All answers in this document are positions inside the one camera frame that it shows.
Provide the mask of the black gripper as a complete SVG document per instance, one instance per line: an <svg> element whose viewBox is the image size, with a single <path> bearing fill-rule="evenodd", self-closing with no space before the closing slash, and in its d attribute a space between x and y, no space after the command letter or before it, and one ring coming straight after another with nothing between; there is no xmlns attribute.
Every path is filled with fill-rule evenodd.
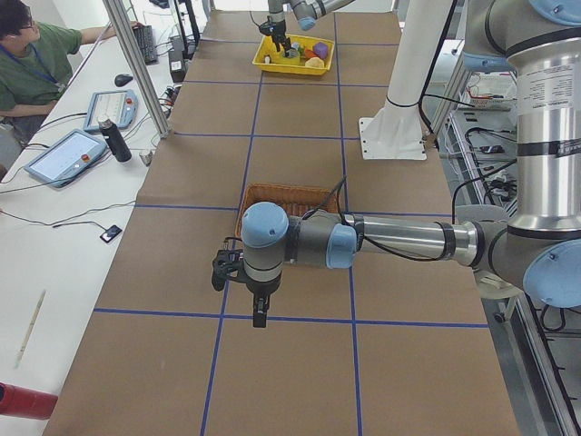
<svg viewBox="0 0 581 436"><path fill-rule="evenodd" d="M282 266L276 265L273 268L261 270L250 265L244 265L243 270L248 276L246 286L254 295L252 326L254 328L265 328L267 324L267 309L270 308L270 297L281 285Z"/></svg>
<svg viewBox="0 0 581 436"><path fill-rule="evenodd" d="M283 45L285 54L291 55L291 40L286 36L286 21L285 18L270 16L271 39L276 47L276 51L281 50Z"/></svg>

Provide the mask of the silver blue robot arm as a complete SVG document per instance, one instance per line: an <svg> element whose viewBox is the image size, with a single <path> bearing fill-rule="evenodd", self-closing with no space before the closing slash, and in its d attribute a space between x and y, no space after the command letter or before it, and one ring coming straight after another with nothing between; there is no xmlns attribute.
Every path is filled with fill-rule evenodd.
<svg viewBox="0 0 581 436"><path fill-rule="evenodd" d="M278 52L283 51L284 55L287 56L291 50L291 40L286 35L285 5L290 6L300 29L308 31L314 27L318 19L352 2L353 0L269 0L267 20L259 25L259 31L262 35L271 38Z"/></svg>
<svg viewBox="0 0 581 436"><path fill-rule="evenodd" d="M414 262L452 260L496 276L547 305L580 303L580 4L577 1L472 1L465 67L514 72L517 86L516 172L478 175L487 197L515 197L506 221L489 203L470 215L453 206L447 223L419 223L344 213L341 189L287 186L245 204L242 247L212 283L246 285L252 321L264 327L285 263L347 269L358 252Z"/></svg>

